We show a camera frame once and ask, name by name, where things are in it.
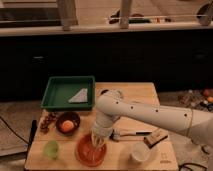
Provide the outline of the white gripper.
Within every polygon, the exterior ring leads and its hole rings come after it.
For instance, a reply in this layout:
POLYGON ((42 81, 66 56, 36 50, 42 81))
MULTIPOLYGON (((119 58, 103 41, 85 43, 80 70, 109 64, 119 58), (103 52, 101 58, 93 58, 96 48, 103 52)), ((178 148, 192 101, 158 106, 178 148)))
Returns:
POLYGON ((92 152, 95 153, 97 149, 101 149, 105 145, 105 138, 108 138, 112 134, 113 128, 103 127, 97 122, 94 122, 91 130, 94 134, 91 135, 92 152))

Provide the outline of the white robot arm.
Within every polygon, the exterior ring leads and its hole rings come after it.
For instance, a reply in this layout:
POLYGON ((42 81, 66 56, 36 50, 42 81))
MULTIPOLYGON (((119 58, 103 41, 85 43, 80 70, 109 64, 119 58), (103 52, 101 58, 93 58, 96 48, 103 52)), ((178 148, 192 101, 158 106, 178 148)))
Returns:
POLYGON ((97 137, 108 138, 120 117, 163 128, 213 148, 213 113, 128 101, 120 91, 106 90, 96 99, 92 132, 97 137))

